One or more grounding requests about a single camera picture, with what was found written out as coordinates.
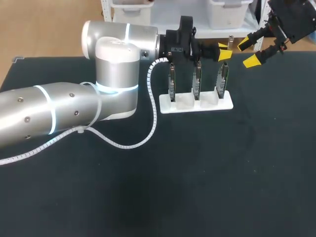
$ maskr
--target white storage bin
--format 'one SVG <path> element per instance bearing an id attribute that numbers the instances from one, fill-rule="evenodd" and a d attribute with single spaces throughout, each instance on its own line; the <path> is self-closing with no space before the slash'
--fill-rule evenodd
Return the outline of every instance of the white storage bin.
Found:
<path id="1" fill-rule="evenodd" d="M 207 0 L 208 18 L 212 29 L 236 29 L 243 24 L 253 0 Z"/>
<path id="2" fill-rule="evenodd" d="M 154 2 L 147 0 L 111 0 L 114 8 L 114 21 L 134 25 L 149 26 L 151 7 Z"/>

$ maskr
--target black mat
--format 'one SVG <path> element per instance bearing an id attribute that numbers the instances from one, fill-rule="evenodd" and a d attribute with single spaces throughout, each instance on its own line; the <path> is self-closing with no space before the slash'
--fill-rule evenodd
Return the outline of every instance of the black mat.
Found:
<path id="1" fill-rule="evenodd" d="M 159 114 L 152 139 L 131 151 L 86 132 L 0 166 L 0 237 L 316 236 L 316 54 L 286 53 L 246 70 L 249 56 L 229 62 L 231 111 Z M 151 129 L 147 66 L 136 114 L 95 125 L 117 142 L 134 144 Z M 218 67 L 203 62 L 203 90 Z M 166 65 L 153 73 L 156 101 L 166 73 Z M 1 90 L 94 78 L 84 58 L 27 58 Z M 0 158 L 48 139 L 0 150 Z"/>

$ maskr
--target cable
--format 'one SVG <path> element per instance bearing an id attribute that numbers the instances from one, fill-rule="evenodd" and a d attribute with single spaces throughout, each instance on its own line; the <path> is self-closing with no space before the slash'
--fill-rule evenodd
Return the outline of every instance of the cable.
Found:
<path id="1" fill-rule="evenodd" d="M 85 85 L 85 84 L 89 84 L 93 87 L 93 89 L 95 90 L 95 92 L 97 93 L 98 96 L 98 109 L 97 109 L 97 113 L 95 114 L 94 119 L 91 121 L 91 123 L 89 123 L 89 125 L 87 125 L 87 127 L 85 129 L 87 129 L 88 127 L 91 127 L 100 117 L 100 113 L 101 113 L 101 109 L 102 109 L 102 101 L 101 101 L 101 97 L 100 97 L 100 91 L 98 90 L 97 86 L 93 83 L 90 82 L 81 82 L 80 85 Z"/>
<path id="2" fill-rule="evenodd" d="M 42 152 L 46 148 L 50 147 L 51 145 L 55 144 L 56 142 L 60 141 L 64 137 L 70 135 L 71 133 L 76 132 L 76 131 L 80 132 L 80 131 L 83 131 L 83 130 L 88 130 L 90 132 L 93 132 L 99 138 L 103 139 L 104 141 L 106 141 L 107 143 L 111 144 L 112 146 L 115 146 L 115 147 L 120 148 L 120 149 L 134 149 L 134 148 L 137 148 L 137 147 L 140 147 L 140 146 L 144 145 L 153 136 L 153 134 L 155 132 L 155 129 L 156 129 L 156 126 L 157 126 L 157 110 L 156 110 L 156 104 L 155 104 L 155 100 L 154 100 L 154 96 L 153 96 L 153 92 L 152 92 L 152 86 L 151 86 L 152 71 L 153 71 L 154 67 L 157 64 L 163 63 L 163 62 L 168 62 L 168 59 L 167 58 L 159 58 L 159 59 L 155 60 L 151 64 L 151 66 L 149 67 L 148 72 L 147 72 L 147 89 L 148 89 L 148 94 L 149 94 L 150 101 L 152 103 L 154 121 L 153 121 L 152 130 L 150 131 L 148 136 L 143 141 L 141 141 L 141 142 L 139 142 L 139 143 L 137 143 L 135 145 L 124 146 L 124 145 L 120 145 L 120 144 L 110 140 L 109 138 L 105 137 L 102 133 L 100 133 L 98 130 L 96 130 L 96 129 L 92 128 L 92 127 L 78 126 L 78 127 L 74 127 L 72 129 L 69 129 L 69 130 L 61 133 L 60 135 L 56 136 L 55 138 L 49 140 L 45 144 L 35 148 L 34 150 L 32 150 L 30 152 L 26 152 L 26 153 L 24 153 L 22 155 L 10 157 L 10 158 L 1 159 L 0 160 L 0 165 L 9 164 L 9 163 L 17 162 L 19 160 L 23 160 L 23 159 L 32 157 L 32 156 Z"/>

